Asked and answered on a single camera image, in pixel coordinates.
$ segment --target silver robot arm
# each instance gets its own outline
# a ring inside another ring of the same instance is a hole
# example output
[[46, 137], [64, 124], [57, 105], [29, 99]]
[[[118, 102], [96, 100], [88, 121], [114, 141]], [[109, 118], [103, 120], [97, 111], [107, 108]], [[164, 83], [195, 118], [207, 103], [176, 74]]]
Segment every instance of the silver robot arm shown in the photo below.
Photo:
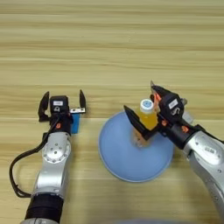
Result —
[[[49, 92], [39, 104], [40, 122], [49, 122], [50, 129], [42, 142], [33, 150], [18, 155], [10, 165], [10, 182], [19, 198], [31, 198], [26, 216], [21, 224], [59, 224], [67, 188], [68, 164], [72, 156], [70, 136], [77, 133], [79, 115], [86, 113], [86, 98], [80, 91], [80, 107], [70, 109], [65, 95], [50, 99], [51, 116], [45, 114]], [[42, 168], [32, 194], [18, 188], [13, 178], [13, 166], [17, 161], [42, 150]]]
[[199, 131], [190, 138], [183, 152], [205, 183], [224, 221], [224, 144]]
[[168, 137], [188, 158], [191, 167], [204, 181], [214, 204], [224, 221], [224, 144], [209, 134], [200, 125], [192, 126], [191, 117], [185, 112], [186, 99], [182, 99], [163, 87], [151, 83], [152, 95], [157, 110], [158, 124], [146, 129], [138, 115], [124, 106], [131, 124], [147, 141], [160, 132]]
[[[66, 132], [55, 132], [48, 137], [42, 150], [42, 169], [37, 177], [25, 220], [21, 224], [56, 224], [60, 220], [67, 187], [67, 167], [71, 157], [69, 139], [70, 136]], [[42, 214], [35, 212], [37, 207], [42, 207]]]

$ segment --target blue bowl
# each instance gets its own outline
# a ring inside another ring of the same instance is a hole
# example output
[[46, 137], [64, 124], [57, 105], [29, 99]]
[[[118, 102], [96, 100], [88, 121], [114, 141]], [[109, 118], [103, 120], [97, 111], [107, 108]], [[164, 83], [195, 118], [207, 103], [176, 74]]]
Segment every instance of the blue bowl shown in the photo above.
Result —
[[157, 133], [148, 147], [139, 149], [132, 141], [133, 127], [124, 112], [111, 117], [99, 137], [99, 153], [107, 169], [129, 182], [152, 180], [172, 161], [173, 143]]

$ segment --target white label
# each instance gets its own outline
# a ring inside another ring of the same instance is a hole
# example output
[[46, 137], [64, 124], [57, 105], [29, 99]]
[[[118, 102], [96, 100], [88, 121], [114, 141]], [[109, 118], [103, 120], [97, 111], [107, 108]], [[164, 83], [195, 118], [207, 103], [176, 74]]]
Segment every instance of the white label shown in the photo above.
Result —
[[169, 108], [170, 109], [173, 109], [176, 105], [178, 105], [179, 103], [178, 103], [178, 100], [177, 99], [175, 99], [174, 101], [172, 101], [170, 104], [169, 104]]
[[63, 106], [63, 101], [54, 101], [53, 106]]

